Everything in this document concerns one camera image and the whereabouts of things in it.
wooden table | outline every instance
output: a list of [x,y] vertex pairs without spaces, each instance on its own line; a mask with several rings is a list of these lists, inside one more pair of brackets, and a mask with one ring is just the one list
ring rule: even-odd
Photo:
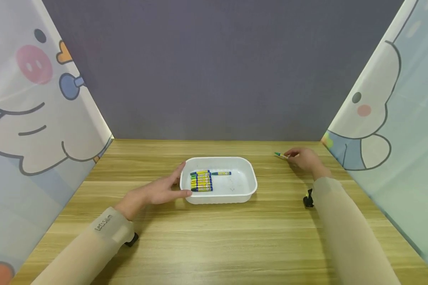
[[29,284],[128,190],[196,156],[248,159],[258,190],[244,204],[149,206],[136,219],[139,243],[122,247],[94,284],[337,284],[315,209],[302,197],[311,177],[274,157],[313,148],[358,205],[402,284],[428,285],[428,266],[346,171],[317,142],[115,140],[13,280]]

pink pig nose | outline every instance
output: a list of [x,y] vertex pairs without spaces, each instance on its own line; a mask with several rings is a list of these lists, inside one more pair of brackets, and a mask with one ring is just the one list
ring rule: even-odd
[[52,64],[42,49],[26,45],[16,53],[22,74],[35,84],[46,84],[52,79]]

beige arm sleeve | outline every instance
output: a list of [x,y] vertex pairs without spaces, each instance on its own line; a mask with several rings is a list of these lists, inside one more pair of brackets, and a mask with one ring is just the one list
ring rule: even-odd
[[76,237],[32,284],[90,284],[134,235],[133,223],[110,207]]
[[365,217],[339,181],[317,179],[312,197],[342,284],[400,284]]

pink cheek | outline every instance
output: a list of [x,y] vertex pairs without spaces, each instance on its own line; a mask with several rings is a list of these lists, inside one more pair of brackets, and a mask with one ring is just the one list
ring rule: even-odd
[[371,107],[369,105],[361,105],[357,109],[357,113],[360,117],[366,117],[371,114]]

blue bow tie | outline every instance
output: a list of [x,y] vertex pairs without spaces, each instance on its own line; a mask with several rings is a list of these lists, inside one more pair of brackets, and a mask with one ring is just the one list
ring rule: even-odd
[[65,98],[74,100],[79,95],[79,88],[85,86],[85,83],[81,76],[74,77],[70,73],[64,73],[60,76],[59,86]]

